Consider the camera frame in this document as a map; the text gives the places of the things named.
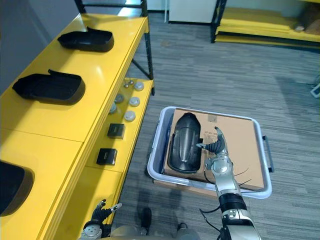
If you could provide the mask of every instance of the person's foot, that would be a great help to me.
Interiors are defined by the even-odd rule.
[[[178,227],[177,227],[177,231],[179,231],[180,229],[187,229],[188,228],[188,225],[185,224],[184,222],[181,222],[180,224],[178,224]]]
[[[141,213],[141,227],[146,229],[146,235],[149,234],[151,219],[152,219],[151,209],[149,207],[145,207]]]

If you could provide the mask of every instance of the crate handle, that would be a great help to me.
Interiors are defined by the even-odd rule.
[[[268,166],[269,173],[274,173],[275,172],[275,167],[274,167],[274,162],[273,162],[272,157],[271,157],[271,151],[270,151],[268,137],[266,135],[264,135],[264,136],[262,136],[262,140],[265,141],[266,150],[268,152],[268,157],[269,157],[269,162],[270,162],[270,166]]]
[[[154,141],[155,141],[156,133],[157,133],[157,130],[158,130],[158,126],[159,126],[159,121],[156,123],[155,130],[154,130],[153,135],[152,135],[153,143],[152,143],[152,148],[151,148],[151,152],[150,153],[152,153],[154,151],[154,144],[155,144]]]

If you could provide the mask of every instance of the white plastic crate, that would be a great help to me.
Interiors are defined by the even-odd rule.
[[[199,189],[206,189],[210,191],[216,191],[215,186],[211,183],[162,174],[164,159],[165,159],[165,154],[167,149],[167,143],[169,139],[169,132],[170,132],[169,127],[171,126],[172,118],[176,108],[177,108],[176,106],[168,106],[164,108],[160,113],[159,122],[156,127],[156,132],[155,132],[154,140],[152,144],[152,151],[148,160],[147,171],[149,175],[155,180],[172,183],[172,184],[195,187]],[[186,111],[192,111],[192,109],[181,108],[181,107],[179,108]],[[202,113],[208,113],[208,114],[217,114],[217,115],[222,115],[226,117],[237,117],[237,118],[248,119],[253,121],[255,135],[257,139],[259,157],[260,157],[259,160],[261,164],[264,188],[260,189],[259,191],[251,191],[251,192],[248,192],[247,189],[244,189],[243,196],[255,198],[255,199],[268,198],[272,193],[269,169],[273,169],[273,166],[269,168],[267,164],[267,159],[266,159],[264,144],[263,144],[263,137],[261,134],[259,123],[255,119],[250,117],[245,117],[245,116],[237,116],[237,115],[223,114],[218,112],[199,111],[199,110],[196,110],[196,111],[202,112]]]

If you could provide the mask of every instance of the yellow shelf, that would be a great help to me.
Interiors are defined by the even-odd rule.
[[[115,41],[113,48],[108,52],[98,53],[60,46],[57,37],[61,34],[85,31],[87,26],[111,31]],[[32,165],[30,168],[35,172],[36,186],[39,185],[42,189],[42,191],[38,187],[32,189],[32,191],[37,190],[31,198],[35,202],[32,203],[33,205],[28,205],[29,201],[24,203],[26,210],[23,211],[23,215],[20,211],[24,208],[21,208],[10,216],[10,220],[1,220],[1,236],[14,236],[3,237],[3,239],[53,239],[78,179],[106,122],[111,104],[123,86],[123,79],[140,40],[148,31],[147,17],[78,15],[15,81],[34,73],[46,74],[48,69],[77,74],[85,82],[85,93],[82,99],[71,106],[27,100],[12,90],[14,83],[0,96],[0,128],[10,132],[9,137],[2,139],[2,144],[10,148],[3,148],[1,156],[4,157],[1,159],[9,163],[19,163],[15,159],[17,153],[21,153],[21,159],[23,156],[34,157],[32,164],[38,163],[38,165]],[[146,83],[147,87],[143,91],[145,98],[149,97],[152,84],[152,80]],[[139,121],[142,121],[144,111],[145,109],[139,112],[141,114],[137,116]],[[136,140],[139,131],[135,130]],[[20,135],[26,135],[26,137],[21,137],[19,141],[12,141],[15,139],[12,136]],[[120,196],[119,186],[122,186],[124,178],[124,174],[119,175],[119,181],[113,190],[116,196],[113,201],[118,200]],[[21,223],[24,226],[17,231],[17,226]]]
[[[0,131],[0,159],[34,173],[25,202],[13,214],[0,218],[1,239],[38,239],[82,143],[8,129]]]
[[[116,171],[84,167],[53,239],[78,239],[102,199],[106,199],[106,208],[114,205],[121,175]]]
[[[111,31],[114,46],[108,52],[63,48],[57,38],[86,27]],[[103,106],[107,111],[125,77],[142,35],[146,17],[104,14],[78,15],[17,77],[47,74],[48,69],[80,75],[85,83],[82,99],[74,105],[54,105],[26,100],[12,85],[0,97],[1,128],[84,142]]]
[[[226,8],[219,32],[259,35],[284,39],[320,42],[320,35],[296,32],[297,20],[283,17],[279,12],[246,8]]]
[[[281,39],[270,39],[270,37],[250,37],[250,36],[236,36],[236,35],[222,35],[218,34],[215,39],[216,42],[223,43],[242,43],[242,44],[262,44],[262,45],[275,45],[275,46],[287,46],[296,48],[310,48],[310,49],[320,49],[320,44],[308,45],[301,43],[285,42]]]
[[[153,87],[153,80],[132,80],[134,82],[143,82],[144,89],[136,91],[133,89],[133,85],[130,85],[129,88],[120,88],[119,93],[124,95],[124,101],[116,105],[117,111],[109,114],[102,126],[96,144],[92,148],[58,226],[54,237],[56,240],[77,239],[84,224],[91,219],[93,209],[102,199],[107,199],[107,207],[118,203],[147,108],[151,88]],[[136,107],[129,106],[128,102],[131,97],[139,97],[140,105]],[[135,120],[132,122],[123,119],[124,113],[129,110],[134,111],[136,114]],[[125,124],[123,139],[107,137],[110,123]],[[100,148],[117,149],[115,165],[102,166],[96,164]],[[114,215],[112,214],[106,222],[111,224],[113,217]]]
[[[107,116],[100,134],[97,137],[96,144],[92,148],[92,151],[85,164],[86,166],[116,171],[119,173],[124,173],[125,169],[128,167],[128,162],[130,161],[131,155],[135,148],[135,143],[148,104],[151,88],[153,86],[152,80],[133,79],[133,81],[143,82],[144,89],[142,91],[136,91],[134,90],[133,85],[130,85],[128,88],[124,88],[123,86],[120,88],[119,93],[124,96],[124,101],[116,104],[116,112]],[[136,107],[130,106],[129,99],[131,97],[138,97],[140,99],[140,105]],[[126,111],[135,112],[136,116],[134,121],[128,122],[124,119]],[[107,137],[111,123],[124,124],[125,130],[123,139]],[[96,163],[100,148],[117,149],[115,165],[98,165]]]

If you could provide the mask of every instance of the black cylinder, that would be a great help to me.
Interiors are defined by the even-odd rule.
[[[223,213],[229,209],[244,209],[247,210],[247,206],[245,204],[242,196],[235,193],[226,193],[219,197],[220,209]]]

